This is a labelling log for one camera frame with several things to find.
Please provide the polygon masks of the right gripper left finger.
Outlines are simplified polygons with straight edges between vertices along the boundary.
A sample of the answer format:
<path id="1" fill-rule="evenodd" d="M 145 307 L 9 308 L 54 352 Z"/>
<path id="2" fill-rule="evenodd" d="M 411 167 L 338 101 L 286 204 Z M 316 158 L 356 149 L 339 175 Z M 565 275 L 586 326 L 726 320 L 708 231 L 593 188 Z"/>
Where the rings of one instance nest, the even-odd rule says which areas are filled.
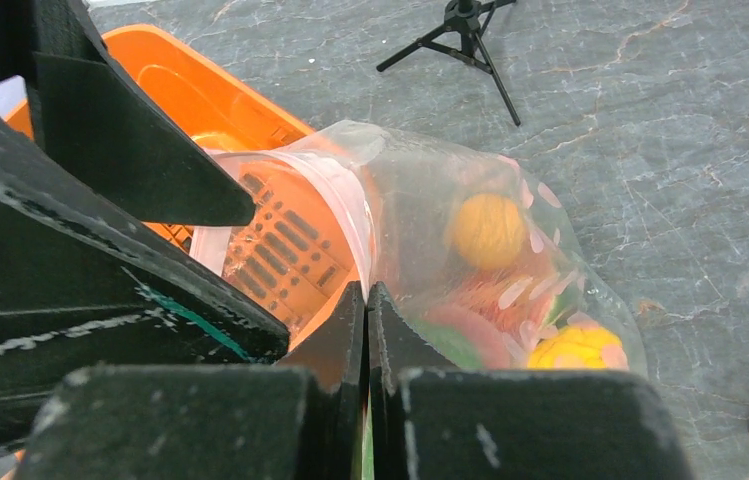
<path id="1" fill-rule="evenodd" d="M 362 476 L 368 400 L 366 303 L 358 281 L 346 284 L 328 318 L 281 359 L 312 376 L 299 440 L 297 479 Z"/>

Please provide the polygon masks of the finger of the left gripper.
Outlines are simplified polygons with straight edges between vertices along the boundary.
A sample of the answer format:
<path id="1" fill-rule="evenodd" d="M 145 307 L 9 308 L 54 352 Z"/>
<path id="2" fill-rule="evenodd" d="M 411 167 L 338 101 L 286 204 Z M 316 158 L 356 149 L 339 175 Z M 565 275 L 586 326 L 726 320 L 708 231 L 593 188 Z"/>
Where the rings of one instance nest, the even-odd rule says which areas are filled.
<path id="1" fill-rule="evenodd" d="M 288 330 L 0 117 L 0 457 L 98 363 L 269 363 Z"/>
<path id="2" fill-rule="evenodd" d="M 33 1 L 34 139 L 62 168 L 141 221 L 244 225 L 251 196 L 109 54 L 79 1 Z"/>

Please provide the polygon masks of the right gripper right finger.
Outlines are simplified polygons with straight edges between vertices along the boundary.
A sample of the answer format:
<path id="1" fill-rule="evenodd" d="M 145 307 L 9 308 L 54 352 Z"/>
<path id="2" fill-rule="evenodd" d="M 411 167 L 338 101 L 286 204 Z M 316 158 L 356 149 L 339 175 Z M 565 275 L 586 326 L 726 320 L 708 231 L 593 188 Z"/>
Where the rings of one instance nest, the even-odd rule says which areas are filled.
<path id="1" fill-rule="evenodd" d="M 369 419 L 376 479 L 407 479 L 405 413 L 398 374 L 411 367 L 453 363 L 416 333 L 400 315 L 386 285 L 372 285 L 367 301 L 369 345 Z"/>

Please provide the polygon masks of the orange plastic basket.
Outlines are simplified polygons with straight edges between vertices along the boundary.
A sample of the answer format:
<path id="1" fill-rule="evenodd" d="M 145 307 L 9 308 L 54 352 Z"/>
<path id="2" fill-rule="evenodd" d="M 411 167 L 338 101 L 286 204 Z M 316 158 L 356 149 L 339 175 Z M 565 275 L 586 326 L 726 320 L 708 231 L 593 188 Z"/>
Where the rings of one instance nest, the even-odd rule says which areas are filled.
<path id="1" fill-rule="evenodd" d="M 103 36 L 137 85 L 252 195 L 243 227 L 154 224 L 153 230 L 254 300 L 289 329 L 288 354 L 329 316 L 346 286 L 367 283 L 350 239 L 353 176 L 332 154 L 295 153 L 313 132 L 219 66 L 151 25 Z M 372 475 L 365 412 L 362 476 Z"/>

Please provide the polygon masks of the clear pink-dotted zip bag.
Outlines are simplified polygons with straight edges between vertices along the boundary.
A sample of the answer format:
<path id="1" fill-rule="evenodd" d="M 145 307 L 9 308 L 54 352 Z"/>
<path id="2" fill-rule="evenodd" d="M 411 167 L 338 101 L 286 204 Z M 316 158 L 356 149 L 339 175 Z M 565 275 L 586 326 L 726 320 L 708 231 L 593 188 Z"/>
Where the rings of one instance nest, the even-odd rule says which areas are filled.
<path id="1" fill-rule="evenodd" d="M 470 281 L 530 276 L 577 296 L 577 306 L 558 323 L 557 333 L 575 324 L 604 327 L 620 338 L 627 371 L 646 373 L 642 337 L 629 309 L 585 262 L 557 196 L 516 160 L 349 120 L 294 141 L 290 148 L 332 154 L 339 168 L 353 176 L 357 191 L 349 207 L 350 239 L 357 265 L 367 291 L 384 283 L 410 327 L 426 307 Z M 446 238 L 457 208 L 480 193 L 511 198 L 525 221 L 522 253 L 507 268 L 477 269 Z"/>

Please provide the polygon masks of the yellow toy lemon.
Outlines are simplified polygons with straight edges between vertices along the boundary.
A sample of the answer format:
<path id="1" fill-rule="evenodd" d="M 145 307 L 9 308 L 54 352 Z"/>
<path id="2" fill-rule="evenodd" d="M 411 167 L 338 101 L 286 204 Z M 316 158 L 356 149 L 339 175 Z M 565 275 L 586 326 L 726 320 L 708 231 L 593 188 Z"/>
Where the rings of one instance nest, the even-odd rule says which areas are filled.
<path id="1" fill-rule="evenodd" d="M 469 265 L 496 270 L 509 267 L 521 255 L 527 227 L 514 200 L 480 193 L 457 208 L 446 238 Z"/>

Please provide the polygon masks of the yellow toy corn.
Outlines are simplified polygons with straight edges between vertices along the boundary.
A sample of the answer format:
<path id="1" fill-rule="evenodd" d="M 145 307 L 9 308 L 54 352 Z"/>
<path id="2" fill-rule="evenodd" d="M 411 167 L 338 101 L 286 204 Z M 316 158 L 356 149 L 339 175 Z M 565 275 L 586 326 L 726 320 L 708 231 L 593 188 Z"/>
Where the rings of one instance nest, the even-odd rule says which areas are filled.
<path id="1" fill-rule="evenodd" d="M 529 369 L 628 370 L 620 338 L 601 326 L 575 324 L 542 340 L 528 356 Z"/>

